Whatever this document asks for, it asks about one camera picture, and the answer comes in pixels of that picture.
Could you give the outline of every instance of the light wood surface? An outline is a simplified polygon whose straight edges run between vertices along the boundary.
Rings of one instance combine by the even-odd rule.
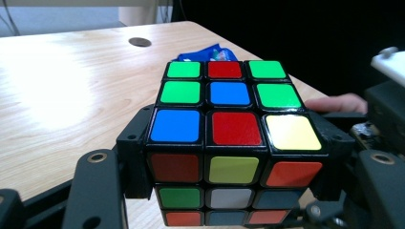
[[[0,189],[26,200],[71,179],[82,155],[111,149],[155,102],[167,62],[216,43],[259,59],[192,22],[0,38]],[[325,96],[292,78],[303,100]],[[130,228],[165,228],[155,196],[127,206]]]

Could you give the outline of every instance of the cube face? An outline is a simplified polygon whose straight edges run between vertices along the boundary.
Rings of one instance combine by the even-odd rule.
[[[264,189],[253,200],[255,209],[292,209],[299,207],[298,199],[303,189]]]
[[[246,217],[245,211],[211,211],[206,213],[205,224],[208,226],[243,225]]]
[[[201,101],[199,82],[167,81],[162,85],[160,102],[197,104]]]
[[[207,78],[210,79],[242,79],[244,73],[241,62],[213,61],[207,63]]]
[[[324,144],[280,62],[170,62],[142,150],[167,226],[221,226],[282,222]]]
[[[213,188],[206,192],[205,203],[212,209],[244,209],[254,196],[251,188]]]
[[[261,83],[255,85],[261,109],[270,112],[303,111],[303,105],[291,84]]]
[[[157,188],[161,209],[198,209],[203,207],[203,190],[198,186],[165,186]]]
[[[190,212],[162,212],[166,226],[203,226],[204,213],[201,211]]]
[[[248,224],[278,224],[288,215],[289,210],[263,210],[250,213]]]
[[[200,114],[187,110],[157,110],[150,139],[157,142],[195,142],[200,138]]]
[[[322,154],[319,137],[306,116],[269,114],[265,116],[265,125],[274,149],[295,151],[300,152],[300,154],[305,151],[309,151],[310,154],[314,152]]]
[[[209,84],[209,95],[209,101],[213,106],[251,104],[247,86],[240,82],[212,82]]]
[[[322,168],[316,161],[278,161],[268,164],[262,185],[268,188],[305,188]]]
[[[168,78],[199,78],[202,63],[200,62],[171,62],[168,63],[166,76]]]
[[[248,61],[253,79],[287,79],[288,76],[279,61]]]
[[[208,182],[250,184],[257,174],[257,157],[214,156],[210,162]]]
[[[212,140],[217,145],[263,144],[259,123],[253,113],[215,112],[212,114]]]
[[[149,158],[157,182],[199,182],[202,160],[193,154],[151,154]]]

